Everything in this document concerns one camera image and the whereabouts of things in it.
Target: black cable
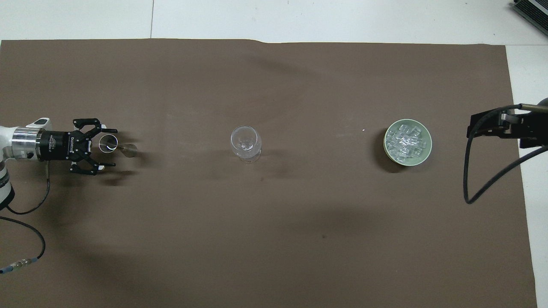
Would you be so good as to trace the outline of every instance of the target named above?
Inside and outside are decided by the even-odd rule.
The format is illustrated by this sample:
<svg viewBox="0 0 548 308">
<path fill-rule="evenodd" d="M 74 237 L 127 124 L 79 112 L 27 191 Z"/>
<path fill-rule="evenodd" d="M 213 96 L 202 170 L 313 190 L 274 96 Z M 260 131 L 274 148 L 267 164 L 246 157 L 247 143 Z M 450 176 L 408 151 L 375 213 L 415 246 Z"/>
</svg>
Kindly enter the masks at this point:
<svg viewBox="0 0 548 308">
<path fill-rule="evenodd" d="M 7 217 L 4 217 L 4 216 L 0 216 L 0 219 L 3 219 L 3 220 L 7 220 L 7 221 L 11 221 L 13 223 L 16 223 L 16 224 L 20 224 L 21 226 L 25 226 L 29 229 L 31 229 L 32 231 L 34 231 L 38 237 L 40 238 L 40 241 L 42 241 L 42 251 L 40 252 L 40 254 L 36 257 L 36 259 L 40 259 L 42 257 L 42 255 L 44 255 L 44 252 L 45 252 L 45 239 L 44 237 L 42 236 L 42 234 L 40 233 L 40 231 L 36 230 L 35 227 L 29 225 L 29 224 L 26 224 L 22 221 L 18 221 L 18 220 L 15 220 L 15 219 L 11 219 L 11 218 L 7 218 Z"/>
<path fill-rule="evenodd" d="M 464 155 L 464 175 L 463 175 L 464 201 L 466 201 L 466 203 L 468 203 L 468 204 L 474 203 L 486 190 L 489 189 L 489 187 L 491 187 L 496 181 L 498 181 L 500 178 L 502 178 L 503 175 L 508 173 L 508 171 L 514 169 L 516 166 L 523 163 L 524 161 L 526 161 L 530 158 L 533 158 L 533 157 L 537 156 L 538 154 L 541 154 L 543 152 L 548 151 L 548 146 L 542 146 L 541 148 L 539 148 L 539 149 L 537 149 L 537 150 L 535 150 L 535 151 L 533 151 L 533 152 L 531 152 L 527 155 L 524 155 L 523 157 L 520 157 L 519 159 L 515 160 L 514 162 L 512 162 L 508 166 L 506 166 L 504 169 L 499 171 L 497 174 L 495 174 L 495 176 L 492 177 L 489 181 L 487 181 L 487 183 L 485 183 L 485 185 L 483 185 L 483 187 L 481 187 L 481 189 L 478 190 L 478 192 L 476 192 L 476 194 L 471 199 L 468 198 L 468 165 L 469 165 L 469 160 L 470 160 L 470 148 L 472 146 L 472 140 L 476 136 L 476 133 L 479 130 L 480 126 L 483 123 L 485 123 L 485 121 L 487 121 L 491 117 L 497 115 L 501 111 L 507 111 L 507 110 L 512 110 L 512 109 L 521 109 L 521 104 L 510 105 L 510 106 L 505 106 L 505 107 L 501 107 L 501 108 L 491 110 L 490 112 L 483 115 L 483 117 L 481 117 L 478 120 L 478 122 L 476 122 L 476 125 L 474 125 L 474 127 L 470 131 L 470 135 L 468 137 L 468 142 L 466 144 L 466 152 L 465 152 L 465 155 Z"/>
<path fill-rule="evenodd" d="M 47 162 L 47 164 L 45 165 L 45 180 L 48 184 L 48 186 L 46 187 L 45 189 L 45 195 L 44 195 L 44 198 L 42 199 L 42 201 L 40 201 L 40 203 L 34 207 L 33 209 L 30 209 L 28 211 L 25 211 L 25 212 L 16 212 L 14 209 L 12 209 L 10 206 L 6 206 L 6 208 L 8 209 L 8 211 L 12 212 L 13 214 L 15 215 L 25 215 L 25 214 L 28 214 L 28 213 L 32 213 L 34 212 L 35 210 L 37 210 L 45 201 L 45 199 L 48 197 L 48 194 L 49 194 L 49 187 L 50 187 L 50 182 L 49 182 L 49 161 Z"/>
</svg>

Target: cable connector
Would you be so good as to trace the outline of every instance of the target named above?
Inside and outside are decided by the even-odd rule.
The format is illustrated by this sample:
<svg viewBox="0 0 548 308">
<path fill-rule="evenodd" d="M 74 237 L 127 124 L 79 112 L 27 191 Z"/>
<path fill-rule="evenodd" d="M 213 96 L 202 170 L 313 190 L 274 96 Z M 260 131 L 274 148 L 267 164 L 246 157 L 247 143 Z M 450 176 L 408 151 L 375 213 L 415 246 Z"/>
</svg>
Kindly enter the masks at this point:
<svg viewBox="0 0 548 308">
<path fill-rule="evenodd" d="M 0 269 L 0 274 L 9 273 L 11 271 L 16 271 L 22 267 L 25 267 L 27 265 L 30 265 L 30 263 L 34 263 L 38 261 L 38 258 L 31 258 L 31 259 L 22 259 L 17 262 L 13 262 L 10 265 L 3 267 Z"/>
</svg>

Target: white table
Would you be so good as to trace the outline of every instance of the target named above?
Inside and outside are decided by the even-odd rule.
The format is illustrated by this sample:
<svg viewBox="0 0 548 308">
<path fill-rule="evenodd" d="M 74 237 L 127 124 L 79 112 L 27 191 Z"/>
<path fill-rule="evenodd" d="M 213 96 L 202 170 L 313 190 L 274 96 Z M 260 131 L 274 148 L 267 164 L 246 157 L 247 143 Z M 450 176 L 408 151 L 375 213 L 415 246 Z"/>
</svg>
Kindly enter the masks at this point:
<svg viewBox="0 0 548 308">
<path fill-rule="evenodd" d="M 0 39 L 151 37 L 501 44 L 507 46 L 513 102 L 548 97 L 548 37 L 514 13 L 510 0 L 0 2 Z M 521 171 L 537 301 L 548 307 L 548 155 L 522 164 Z"/>
</svg>

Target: bowl of ice cubes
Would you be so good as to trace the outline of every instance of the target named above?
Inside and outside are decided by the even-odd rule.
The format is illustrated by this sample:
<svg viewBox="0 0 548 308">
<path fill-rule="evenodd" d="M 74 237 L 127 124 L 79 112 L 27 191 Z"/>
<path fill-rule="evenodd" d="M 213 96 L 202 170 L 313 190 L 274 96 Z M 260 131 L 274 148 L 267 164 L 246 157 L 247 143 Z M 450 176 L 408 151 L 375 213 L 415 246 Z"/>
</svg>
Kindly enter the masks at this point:
<svg viewBox="0 0 548 308">
<path fill-rule="evenodd" d="M 401 119 L 392 123 L 386 130 L 384 151 L 398 164 L 416 166 L 430 155 L 432 136 L 419 121 Z"/>
</svg>

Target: clear glass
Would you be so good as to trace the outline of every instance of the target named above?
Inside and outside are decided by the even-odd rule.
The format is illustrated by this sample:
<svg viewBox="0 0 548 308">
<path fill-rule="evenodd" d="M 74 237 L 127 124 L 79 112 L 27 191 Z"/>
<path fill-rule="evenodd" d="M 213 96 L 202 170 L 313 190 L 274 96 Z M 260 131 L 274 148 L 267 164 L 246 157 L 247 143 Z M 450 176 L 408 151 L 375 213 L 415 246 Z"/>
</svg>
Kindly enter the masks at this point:
<svg viewBox="0 0 548 308">
<path fill-rule="evenodd" d="M 246 163 L 252 163 L 261 155 L 262 141 L 251 126 L 237 127 L 230 135 L 232 152 Z"/>
</svg>

